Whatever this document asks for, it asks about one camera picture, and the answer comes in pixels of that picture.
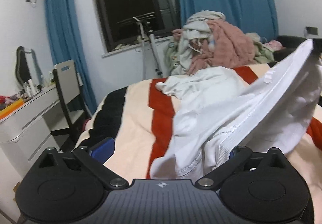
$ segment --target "red stripe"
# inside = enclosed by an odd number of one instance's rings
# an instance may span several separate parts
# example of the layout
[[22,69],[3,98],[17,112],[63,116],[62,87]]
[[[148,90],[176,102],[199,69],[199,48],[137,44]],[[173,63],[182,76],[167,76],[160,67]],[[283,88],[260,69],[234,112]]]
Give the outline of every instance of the red stripe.
[[248,84],[252,84],[258,79],[257,75],[248,66],[237,67],[234,70]]
[[152,162],[156,158],[164,156],[172,136],[172,118],[174,116],[174,109],[171,97],[156,89],[156,83],[165,81],[166,78],[153,79],[150,83],[149,107],[154,109],[151,131],[156,137],[156,141],[152,146],[147,179],[150,179],[150,167]]
[[322,150],[322,123],[316,118],[312,118],[306,133],[311,136],[315,146]]

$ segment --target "orange object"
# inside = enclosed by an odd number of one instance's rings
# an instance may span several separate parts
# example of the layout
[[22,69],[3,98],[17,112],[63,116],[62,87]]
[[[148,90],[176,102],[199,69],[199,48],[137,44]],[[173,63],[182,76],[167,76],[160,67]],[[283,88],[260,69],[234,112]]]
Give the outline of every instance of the orange object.
[[10,113],[12,113],[22,105],[24,105],[24,101],[22,99],[16,100],[13,104],[0,111],[0,120],[7,117]]

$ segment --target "clothes pile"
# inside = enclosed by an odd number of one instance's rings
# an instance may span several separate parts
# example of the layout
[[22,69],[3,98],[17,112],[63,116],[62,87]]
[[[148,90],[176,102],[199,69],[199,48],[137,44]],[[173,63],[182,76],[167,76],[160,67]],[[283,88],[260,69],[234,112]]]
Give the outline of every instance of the clothes pile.
[[273,52],[282,48],[281,43],[262,43],[257,33],[244,34],[225,19],[221,12],[200,11],[182,29],[172,31],[173,37],[165,49],[165,63],[171,75],[194,74],[207,67],[235,68],[274,61]]

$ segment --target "chair backrest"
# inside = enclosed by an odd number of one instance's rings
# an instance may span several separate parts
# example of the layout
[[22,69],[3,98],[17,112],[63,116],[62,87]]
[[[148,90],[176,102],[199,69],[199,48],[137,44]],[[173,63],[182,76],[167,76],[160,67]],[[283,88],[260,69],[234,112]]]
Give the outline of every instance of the chair backrest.
[[69,60],[58,63],[55,65],[55,70],[54,74],[57,74],[62,97],[67,105],[80,94],[74,61]]

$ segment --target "screw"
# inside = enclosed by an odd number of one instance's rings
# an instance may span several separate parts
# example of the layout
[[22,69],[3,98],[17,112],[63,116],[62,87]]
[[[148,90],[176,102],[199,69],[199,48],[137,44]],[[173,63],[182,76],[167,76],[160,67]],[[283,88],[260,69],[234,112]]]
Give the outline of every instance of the screw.
[[110,184],[114,187],[122,187],[126,184],[126,180],[121,178],[115,178],[110,181]]
[[203,187],[209,187],[214,184],[214,181],[212,179],[202,178],[198,180],[198,183]]

